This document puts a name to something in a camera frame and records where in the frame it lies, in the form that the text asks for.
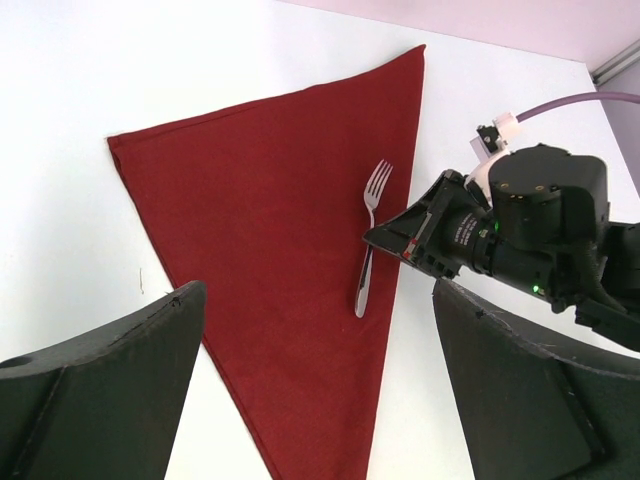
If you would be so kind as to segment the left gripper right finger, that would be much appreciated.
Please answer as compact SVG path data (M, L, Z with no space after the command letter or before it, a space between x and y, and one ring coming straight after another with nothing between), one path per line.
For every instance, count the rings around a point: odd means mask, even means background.
M448 280L433 306L478 479L636 479L639 361Z

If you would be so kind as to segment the dark red cloth napkin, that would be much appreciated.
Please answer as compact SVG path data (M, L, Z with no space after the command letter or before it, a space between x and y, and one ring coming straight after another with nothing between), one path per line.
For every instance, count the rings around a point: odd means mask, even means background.
M415 47L360 75L108 140L174 286L207 288L203 343L275 479L367 475L398 263L354 303L369 218L408 202L425 72Z

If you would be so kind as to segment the silver metal fork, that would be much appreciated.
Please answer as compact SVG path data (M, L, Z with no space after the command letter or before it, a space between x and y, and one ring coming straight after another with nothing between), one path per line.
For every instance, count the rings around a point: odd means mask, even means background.
M366 184L363 200L369 214L370 228L375 226L375 213L392 171L393 166L386 160L381 160ZM368 304L372 273L372 255L372 248L368 246L366 248L355 299L354 313L357 318L364 317Z

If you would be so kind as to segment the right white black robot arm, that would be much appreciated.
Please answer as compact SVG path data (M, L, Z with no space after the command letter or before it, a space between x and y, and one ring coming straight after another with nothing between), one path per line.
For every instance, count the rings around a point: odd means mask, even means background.
M548 303L630 350L639 347L639 228L609 218L607 168L539 144L443 172L365 242L433 278L462 268Z

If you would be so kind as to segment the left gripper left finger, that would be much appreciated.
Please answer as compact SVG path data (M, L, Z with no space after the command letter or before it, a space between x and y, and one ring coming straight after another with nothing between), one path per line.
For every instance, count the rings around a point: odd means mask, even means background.
M125 317L1 364L4 479L162 479L205 324L189 282Z

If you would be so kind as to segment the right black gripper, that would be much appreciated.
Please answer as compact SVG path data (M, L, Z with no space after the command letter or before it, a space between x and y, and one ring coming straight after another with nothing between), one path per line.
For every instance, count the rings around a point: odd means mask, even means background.
M609 305L599 246L609 215L607 169L594 156L539 145L489 171L490 196L443 172L406 210L362 237L435 278L463 267L542 298L555 312L586 299Z

